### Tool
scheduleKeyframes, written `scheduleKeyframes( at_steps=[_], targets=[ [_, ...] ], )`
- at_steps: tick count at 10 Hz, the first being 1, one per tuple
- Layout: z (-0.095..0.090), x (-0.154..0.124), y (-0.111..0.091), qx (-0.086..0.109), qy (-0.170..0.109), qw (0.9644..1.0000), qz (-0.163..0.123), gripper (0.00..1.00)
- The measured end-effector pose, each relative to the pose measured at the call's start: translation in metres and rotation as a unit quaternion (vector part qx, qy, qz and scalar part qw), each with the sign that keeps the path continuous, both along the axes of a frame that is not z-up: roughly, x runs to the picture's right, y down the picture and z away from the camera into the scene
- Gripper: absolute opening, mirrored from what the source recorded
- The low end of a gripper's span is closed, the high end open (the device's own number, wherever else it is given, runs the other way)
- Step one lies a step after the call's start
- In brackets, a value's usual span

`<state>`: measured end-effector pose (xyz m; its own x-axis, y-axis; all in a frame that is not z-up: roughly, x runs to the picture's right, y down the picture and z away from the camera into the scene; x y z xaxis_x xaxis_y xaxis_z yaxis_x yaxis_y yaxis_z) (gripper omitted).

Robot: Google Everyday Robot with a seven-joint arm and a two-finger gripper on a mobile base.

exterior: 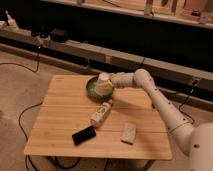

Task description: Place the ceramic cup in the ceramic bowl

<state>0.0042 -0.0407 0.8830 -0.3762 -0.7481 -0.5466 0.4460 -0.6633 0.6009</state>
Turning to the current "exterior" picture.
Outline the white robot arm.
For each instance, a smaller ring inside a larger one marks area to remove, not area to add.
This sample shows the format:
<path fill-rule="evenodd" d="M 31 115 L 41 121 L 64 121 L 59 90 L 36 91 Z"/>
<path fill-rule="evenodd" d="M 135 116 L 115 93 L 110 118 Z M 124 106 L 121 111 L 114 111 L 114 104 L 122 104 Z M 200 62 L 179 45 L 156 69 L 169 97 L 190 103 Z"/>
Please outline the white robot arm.
<path fill-rule="evenodd" d="M 116 73 L 110 76 L 116 88 L 142 88 L 159 112 L 168 132 L 179 149 L 189 158 L 187 171 L 213 171 L 213 122 L 197 127 L 156 87 L 150 73 L 138 69 L 134 73 Z"/>

